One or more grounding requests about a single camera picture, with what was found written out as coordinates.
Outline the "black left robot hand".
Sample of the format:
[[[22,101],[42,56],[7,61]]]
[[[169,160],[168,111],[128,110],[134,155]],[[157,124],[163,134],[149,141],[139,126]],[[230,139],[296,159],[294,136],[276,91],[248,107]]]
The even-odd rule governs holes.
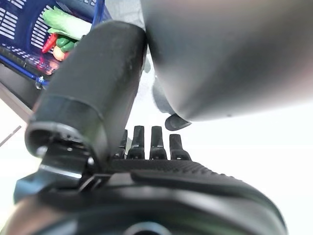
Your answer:
[[[16,182],[3,235],[285,235],[256,188],[192,161],[179,135],[127,124],[146,55],[140,27],[102,23],[84,36],[37,101],[24,142],[41,158]]]

